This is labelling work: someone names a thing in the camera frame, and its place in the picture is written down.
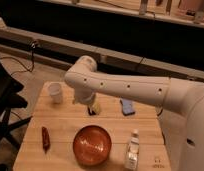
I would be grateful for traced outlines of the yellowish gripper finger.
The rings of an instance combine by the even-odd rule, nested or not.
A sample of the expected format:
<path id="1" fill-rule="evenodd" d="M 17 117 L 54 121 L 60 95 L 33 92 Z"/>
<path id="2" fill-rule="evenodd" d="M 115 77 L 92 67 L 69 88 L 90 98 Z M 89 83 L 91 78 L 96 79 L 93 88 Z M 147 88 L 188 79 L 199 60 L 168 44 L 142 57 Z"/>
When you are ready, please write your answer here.
<path id="1" fill-rule="evenodd" d="M 95 111 L 97 115 L 101 113 L 100 103 L 97 98 L 94 99 L 93 103 L 88 108 Z"/>

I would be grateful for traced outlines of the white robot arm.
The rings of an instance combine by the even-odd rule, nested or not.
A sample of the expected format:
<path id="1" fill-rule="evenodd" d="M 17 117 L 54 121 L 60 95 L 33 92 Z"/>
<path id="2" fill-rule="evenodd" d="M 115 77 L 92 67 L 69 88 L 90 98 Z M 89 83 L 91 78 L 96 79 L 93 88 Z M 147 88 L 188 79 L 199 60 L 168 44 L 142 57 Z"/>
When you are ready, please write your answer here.
<path id="1" fill-rule="evenodd" d="M 204 171 L 204 83 L 155 76 L 103 74 L 96 61 L 80 57 L 65 74 L 74 100 L 92 104 L 98 93 L 162 107 L 186 118 L 178 171 Z"/>

